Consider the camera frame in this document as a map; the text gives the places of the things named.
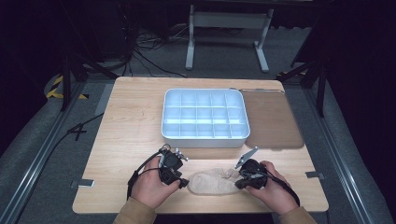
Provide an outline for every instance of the black tripod leg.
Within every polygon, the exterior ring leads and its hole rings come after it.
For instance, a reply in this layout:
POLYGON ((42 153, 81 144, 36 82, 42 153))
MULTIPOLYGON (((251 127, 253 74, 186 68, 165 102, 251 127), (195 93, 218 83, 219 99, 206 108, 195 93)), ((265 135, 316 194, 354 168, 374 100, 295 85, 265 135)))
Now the black tripod leg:
POLYGON ((320 63, 314 64, 306 71, 305 76, 300 81, 301 87, 304 89, 311 89, 317 81, 320 74, 320 63))
POLYGON ((70 103, 71 98, 71 83, 70 83, 70 63, 69 56, 64 56, 64 103, 61 111, 65 111, 70 103))
POLYGON ((95 69, 96 71, 98 71, 100 73, 103 73, 103 74, 105 74, 106 76, 108 76, 110 78, 116 79, 117 77, 119 77, 118 75, 108 71, 107 69, 105 69, 101 65, 99 65, 99 64, 97 64, 97 63, 95 63, 95 62, 93 62, 93 61, 91 61, 91 60, 89 60, 87 58, 84 58, 81 55, 74 54, 74 56, 75 56, 76 59, 80 60, 83 63, 86 63, 87 65, 89 65, 90 67, 95 69))
POLYGON ((276 80, 283 82, 286 81, 287 79, 294 77, 306 69, 309 69, 310 67, 314 66, 316 62, 310 62, 310 63, 304 63, 303 65, 300 65, 293 70, 289 71, 288 73, 283 73, 280 77, 276 77, 276 80))
POLYGON ((74 75, 77 82, 86 82, 88 79, 88 74, 82 65, 74 56, 69 56, 69 66, 70 71, 74 75))
POLYGON ((321 117, 324 118, 323 114, 323 101, 324 91, 326 87, 326 71, 324 65, 320 67, 319 82, 318 82, 318 97, 317 97, 317 109, 321 117))

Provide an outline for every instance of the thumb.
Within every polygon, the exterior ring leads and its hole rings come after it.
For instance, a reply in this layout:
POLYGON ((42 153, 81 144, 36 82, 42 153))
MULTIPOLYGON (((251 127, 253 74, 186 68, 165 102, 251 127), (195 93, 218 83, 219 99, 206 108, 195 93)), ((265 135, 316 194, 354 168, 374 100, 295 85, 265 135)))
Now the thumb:
POLYGON ((174 193, 175 191, 178 190, 178 186, 180 184, 180 180, 174 181, 172 184, 167 186, 167 189, 171 192, 174 193))
POLYGON ((258 197, 260 194, 260 190, 259 189, 255 189, 251 186, 246 186, 245 189, 253 196, 258 197))

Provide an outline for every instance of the metal frame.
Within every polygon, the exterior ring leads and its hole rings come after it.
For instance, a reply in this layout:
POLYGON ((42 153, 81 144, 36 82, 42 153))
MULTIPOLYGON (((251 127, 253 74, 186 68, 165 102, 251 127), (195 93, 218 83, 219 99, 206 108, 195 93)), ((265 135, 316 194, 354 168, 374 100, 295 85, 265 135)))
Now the metal frame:
POLYGON ((269 72, 268 63, 265 60, 262 46, 264 45, 264 40, 267 36, 273 13, 273 9, 269 9, 267 14, 196 12, 194 10, 194 5, 191 5, 189 21, 190 38, 189 46, 187 48, 186 69, 192 69, 194 59, 194 27, 226 27, 262 29, 260 40, 254 42, 254 47, 262 71, 264 73, 269 72))
POLYGON ((340 177, 341 184, 346 192, 346 196, 352 206, 355 216, 359 223, 374 223, 370 213, 368 212, 358 186, 355 183, 352 173, 350 173, 347 163, 340 155, 337 145, 335 144, 332 133, 329 130, 325 118, 323 118, 316 109, 316 99, 314 93, 309 89, 304 89, 305 97, 308 100, 312 112, 325 136, 325 140, 329 149, 329 156, 334 165, 334 169, 340 177))
POLYGON ((43 145, 37 152, 35 159, 33 160, 30 167, 27 169, 20 185, 14 192, 11 200, 9 201, 2 216, 0 216, 0 224, 17 223, 21 216, 24 206, 28 203, 30 196, 32 195, 35 184, 44 170, 46 161, 50 158, 53 148, 56 144, 59 131, 61 130, 68 114, 73 108, 74 103, 81 95, 82 90, 85 87, 84 82, 78 82, 72 92, 71 101, 69 106, 61 112, 56 118, 52 128, 49 131, 49 135, 44 141, 43 145))

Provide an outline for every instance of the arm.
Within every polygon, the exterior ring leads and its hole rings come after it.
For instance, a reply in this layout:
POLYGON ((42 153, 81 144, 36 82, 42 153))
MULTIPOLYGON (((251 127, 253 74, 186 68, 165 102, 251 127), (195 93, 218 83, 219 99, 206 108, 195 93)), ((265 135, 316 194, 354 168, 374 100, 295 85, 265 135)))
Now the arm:
POLYGON ((115 224, 153 223, 157 216, 155 209, 178 189, 178 181, 169 186, 161 182, 158 174, 159 161, 160 158, 156 157, 146 164, 143 173, 134 183, 131 198, 114 220, 115 224))
MULTIPOLYGON (((261 161, 261 164, 263 164, 275 177, 289 184, 271 162, 261 161)), ((269 209, 280 214, 279 219, 281 224, 316 223, 303 207, 297 205, 293 197, 287 191, 270 178, 268 178, 268 182, 264 189, 254 189, 250 186, 247 186, 246 189, 251 195, 264 202, 269 209)))

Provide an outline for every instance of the metal stand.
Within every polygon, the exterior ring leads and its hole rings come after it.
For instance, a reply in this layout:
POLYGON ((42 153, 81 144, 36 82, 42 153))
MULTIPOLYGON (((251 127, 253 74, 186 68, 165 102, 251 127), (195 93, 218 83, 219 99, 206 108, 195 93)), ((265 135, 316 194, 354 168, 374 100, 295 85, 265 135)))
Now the metal stand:
POLYGON ((281 73, 280 77, 276 80, 284 82, 287 79, 294 77, 306 70, 304 78, 300 81, 301 87, 304 89, 310 89, 318 80, 318 96, 317 96, 317 110, 321 117, 324 118, 323 114, 323 101, 324 101, 324 91, 326 87, 326 69, 325 64, 322 61, 310 62, 300 65, 288 73, 281 73))
POLYGON ((71 101, 71 76, 73 73, 77 82, 85 82, 88 79, 88 74, 83 64, 87 64, 92 67, 97 72, 103 73, 104 75, 116 79, 118 75, 106 70, 103 66, 98 63, 93 62, 79 54, 73 52, 67 52, 64 55, 63 61, 63 72, 64 72, 64 103, 62 105, 61 111, 65 111, 67 106, 71 101))
POLYGON ((194 6, 191 5, 189 22, 190 39, 187 49, 186 69, 192 69, 194 59, 194 27, 226 27, 262 29, 261 38, 259 41, 254 42, 254 46, 262 71, 264 73, 269 72, 262 46, 267 36, 273 13, 273 9, 269 9, 267 14, 195 12, 194 6))

